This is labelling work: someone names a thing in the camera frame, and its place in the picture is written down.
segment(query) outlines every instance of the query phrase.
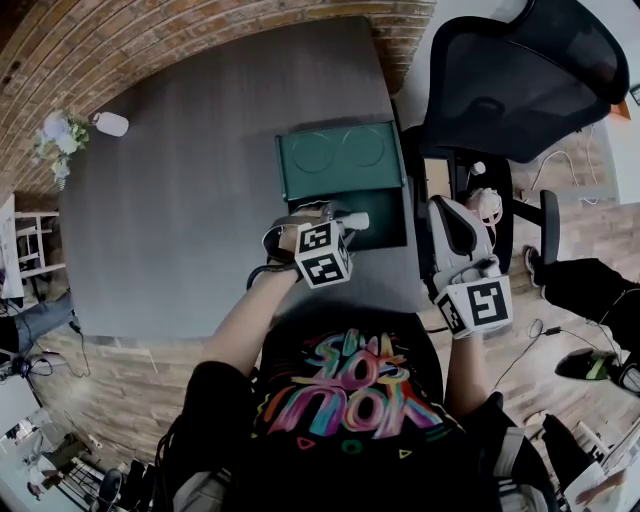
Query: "black chair backrest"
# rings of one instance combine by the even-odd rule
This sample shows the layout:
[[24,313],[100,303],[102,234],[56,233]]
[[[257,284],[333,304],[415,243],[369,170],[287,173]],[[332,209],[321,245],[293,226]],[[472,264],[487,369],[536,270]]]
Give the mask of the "black chair backrest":
[[[431,53],[429,107],[420,146],[423,155],[430,148],[445,147],[529,162],[566,135],[604,118],[611,109],[610,100],[628,91],[624,53],[589,11],[574,9],[576,0],[555,3],[570,6],[571,12],[593,22],[589,26],[596,27],[598,34],[605,34],[603,40],[615,48],[602,62],[612,63],[610,55],[615,55],[616,73],[593,71],[588,58],[578,60],[568,51],[560,55],[560,36],[550,48],[544,41],[537,49],[523,46],[527,39],[536,43],[531,27],[538,17],[544,18],[540,13],[549,10],[546,4],[551,1],[535,0],[512,24],[464,17],[438,30]],[[538,5],[545,9],[537,11]],[[576,36],[579,26],[587,26],[586,21],[571,25],[573,40],[584,41]],[[546,35],[540,30],[538,37]],[[561,62],[552,58],[552,49]],[[609,76],[613,78],[606,86],[604,78]]]

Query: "person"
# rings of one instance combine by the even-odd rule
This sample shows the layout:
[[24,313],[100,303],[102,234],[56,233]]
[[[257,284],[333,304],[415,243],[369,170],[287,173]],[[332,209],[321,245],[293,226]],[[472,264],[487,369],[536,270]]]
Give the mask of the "person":
[[625,470],[603,478],[602,469],[596,468],[596,471],[593,471],[596,478],[594,481],[588,473],[592,473],[591,466],[598,466],[598,463],[580,448],[571,431],[551,414],[546,415],[542,427],[542,440],[558,477],[560,490],[567,497],[575,496],[577,505],[589,507],[592,512],[615,510],[626,480]]
[[[5,304],[4,310],[8,313],[10,307]],[[54,301],[40,302],[13,316],[0,317],[0,349],[4,351],[0,353],[0,364],[10,358],[7,353],[24,356],[41,336],[64,324],[71,324],[79,332],[70,290]]]
[[154,510],[557,510],[489,396],[481,336],[453,341],[445,394],[417,315],[316,301],[276,318],[297,279],[261,274],[206,344],[158,444]]
[[640,309],[640,284],[622,277],[596,258],[556,261],[545,265],[535,247],[525,247],[525,267],[534,287],[554,306],[566,309],[611,329],[613,339],[631,353],[624,363],[618,356],[582,350],[566,358],[563,371],[573,378],[600,366],[597,378],[606,372],[627,391],[640,396],[640,350],[635,315]]

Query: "green box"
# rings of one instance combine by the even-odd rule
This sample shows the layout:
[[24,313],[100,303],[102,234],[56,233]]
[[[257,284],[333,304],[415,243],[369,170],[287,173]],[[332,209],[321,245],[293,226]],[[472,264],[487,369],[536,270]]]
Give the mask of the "green box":
[[280,135],[284,198],[402,187],[398,145],[393,122]]

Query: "desk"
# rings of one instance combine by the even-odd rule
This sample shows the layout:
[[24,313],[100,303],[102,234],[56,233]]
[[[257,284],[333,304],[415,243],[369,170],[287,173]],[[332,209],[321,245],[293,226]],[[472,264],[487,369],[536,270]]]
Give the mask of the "desk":
[[[213,48],[105,107],[122,138],[92,132],[60,200],[69,283],[85,334],[209,336],[264,264],[287,213],[276,135],[393,119],[366,20],[293,25]],[[407,246],[360,252],[326,296],[426,306],[405,187]],[[309,297],[299,283],[292,298]]]

